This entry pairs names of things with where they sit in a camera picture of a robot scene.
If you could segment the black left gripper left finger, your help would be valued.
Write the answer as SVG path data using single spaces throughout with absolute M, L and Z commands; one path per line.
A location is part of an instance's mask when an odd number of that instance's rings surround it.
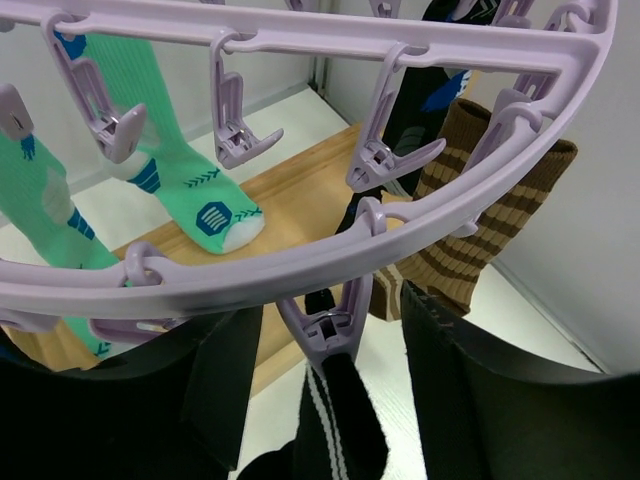
M 1 340 L 5 479 L 224 479 L 236 469 L 259 307 L 195 317 L 88 370 Z

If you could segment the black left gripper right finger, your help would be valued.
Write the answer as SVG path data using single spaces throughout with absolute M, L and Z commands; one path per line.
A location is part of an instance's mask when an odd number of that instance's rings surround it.
M 523 350 L 411 282 L 401 324 L 431 479 L 635 479 L 639 376 Z

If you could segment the black white striped sock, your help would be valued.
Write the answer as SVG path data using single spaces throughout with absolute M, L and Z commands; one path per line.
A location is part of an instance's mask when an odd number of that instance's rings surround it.
M 389 449 L 355 360 L 372 276 L 346 282 L 331 309 L 303 313 L 293 299 L 277 309 L 307 364 L 295 438 L 255 458 L 240 479 L 380 479 Z

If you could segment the green sock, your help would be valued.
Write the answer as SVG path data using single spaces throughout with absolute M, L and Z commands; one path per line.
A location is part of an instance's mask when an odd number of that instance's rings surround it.
M 152 45 L 147 40 L 79 35 L 61 41 L 70 59 L 99 67 L 120 112 L 142 103 L 148 111 L 137 150 L 111 176 L 154 196 L 197 245 L 227 254 L 255 239 L 265 226 L 260 207 L 217 165 L 185 140 Z
M 47 264 L 103 269 L 119 259 L 71 198 L 63 164 L 34 135 L 1 137 L 1 213 Z

